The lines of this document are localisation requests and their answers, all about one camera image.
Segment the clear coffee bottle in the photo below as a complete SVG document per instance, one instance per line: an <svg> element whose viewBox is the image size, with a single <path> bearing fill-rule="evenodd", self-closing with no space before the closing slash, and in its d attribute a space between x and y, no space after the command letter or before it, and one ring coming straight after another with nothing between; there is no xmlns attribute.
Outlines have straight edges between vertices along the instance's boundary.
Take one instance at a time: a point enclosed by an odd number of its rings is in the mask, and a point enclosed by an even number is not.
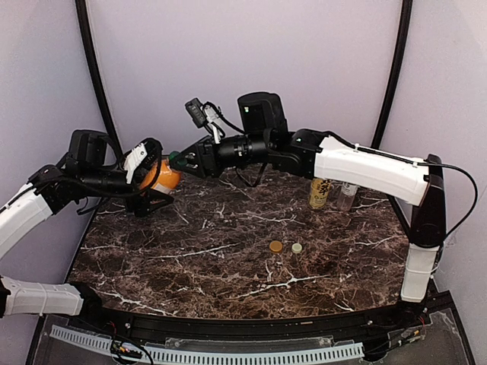
<svg viewBox="0 0 487 365"><path fill-rule="evenodd" d="M342 184L339 197L336 203L337 208L340 211L347 212L352 208L352 204L355 200L355 195L358 191L358 186L348 182Z"/></svg>

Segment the orange juice bottle green cap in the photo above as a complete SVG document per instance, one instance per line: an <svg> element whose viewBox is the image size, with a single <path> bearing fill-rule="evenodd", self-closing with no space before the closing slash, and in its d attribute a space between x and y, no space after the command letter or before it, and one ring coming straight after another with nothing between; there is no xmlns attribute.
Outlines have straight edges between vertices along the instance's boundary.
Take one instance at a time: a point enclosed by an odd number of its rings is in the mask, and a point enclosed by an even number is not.
<svg viewBox="0 0 487 365"><path fill-rule="evenodd" d="M162 156L162 166L160 172L157 172L157 162L154 162L151 169L145 174L144 179L139 185L140 189L150 187L150 189L164 192L167 194L177 187L180 182L181 174L176 170L172 170L169 165L168 157Z"/></svg>

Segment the gold bottle cap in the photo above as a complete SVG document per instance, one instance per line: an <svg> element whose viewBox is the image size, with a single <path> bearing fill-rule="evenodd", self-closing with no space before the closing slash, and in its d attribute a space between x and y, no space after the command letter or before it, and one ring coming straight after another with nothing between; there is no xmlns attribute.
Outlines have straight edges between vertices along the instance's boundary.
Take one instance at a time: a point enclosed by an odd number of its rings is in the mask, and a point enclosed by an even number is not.
<svg viewBox="0 0 487 365"><path fill-rule="evenodd" d="M269 244L269 250L272 252L272 253L275 253L275 254L279 254L282 252L284 246L283 246L283 243L281 241L278 241L278 240L273 240L270 244Z"/></svg>

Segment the cream bottle cap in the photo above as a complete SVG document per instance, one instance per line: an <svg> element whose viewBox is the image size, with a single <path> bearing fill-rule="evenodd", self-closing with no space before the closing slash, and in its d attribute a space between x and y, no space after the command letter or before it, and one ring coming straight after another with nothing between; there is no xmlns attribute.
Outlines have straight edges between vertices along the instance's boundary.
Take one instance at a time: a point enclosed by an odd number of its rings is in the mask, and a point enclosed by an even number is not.
<svg viewBox="0 0 487 365"><path fill-rule="evenodd" d="M291 251L295 254L301 253L303 246L300 243L294 243L291 247Z"/></svg>

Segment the yellow tea bottle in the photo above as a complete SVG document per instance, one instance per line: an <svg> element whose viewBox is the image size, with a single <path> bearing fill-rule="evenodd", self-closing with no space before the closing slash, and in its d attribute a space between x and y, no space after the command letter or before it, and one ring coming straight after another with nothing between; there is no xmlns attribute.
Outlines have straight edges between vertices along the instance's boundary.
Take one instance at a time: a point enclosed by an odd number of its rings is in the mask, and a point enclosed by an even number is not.
<svg viewBox="0 0 487 365"><path fill-rule="evenodd" d="M333 182L330 179L312 179L308 204L312 209L321 209L327 203Z"/></svg>

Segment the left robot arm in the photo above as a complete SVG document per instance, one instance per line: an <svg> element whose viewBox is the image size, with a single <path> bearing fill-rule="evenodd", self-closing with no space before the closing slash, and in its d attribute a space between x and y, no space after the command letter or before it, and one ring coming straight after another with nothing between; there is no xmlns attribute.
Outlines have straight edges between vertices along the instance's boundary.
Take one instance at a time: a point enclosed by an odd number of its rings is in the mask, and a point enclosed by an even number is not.
<svg viewBox="0 0 487 365"><path fill-rule="evenodd" d="M68 152L56 164L35 172L18 193L1 208L1 254L5 256L33 228L58 214L70 203L98 198L100 203L121 198L136 217L173 203L171 192L180 173L163 157L162 145L146 138L115 163L105 163L114 146L107 133L78 129ZM62 314L93 316L101 299L88 285L42 284L1 278L1 315Z"/></svg>

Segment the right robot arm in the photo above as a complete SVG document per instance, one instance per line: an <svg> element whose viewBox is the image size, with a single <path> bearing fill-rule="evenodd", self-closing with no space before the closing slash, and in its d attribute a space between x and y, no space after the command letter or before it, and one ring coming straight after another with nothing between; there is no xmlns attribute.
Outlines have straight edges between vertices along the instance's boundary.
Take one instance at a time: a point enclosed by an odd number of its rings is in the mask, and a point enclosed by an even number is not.
<svg viewBox="0 0 487 365"><path fill-rule="evenodd" d="M235 136L212 132L172 154L170 166L206 178L218 177L227 168L267 163L294 176L350 183L404 201L412 206L412 219L400 299L421 303L451 233L446 227L447 164L433 154L420 159L353 144L331 131L291 132L278 94L245 94L237 105L243 127Z"/></svg>

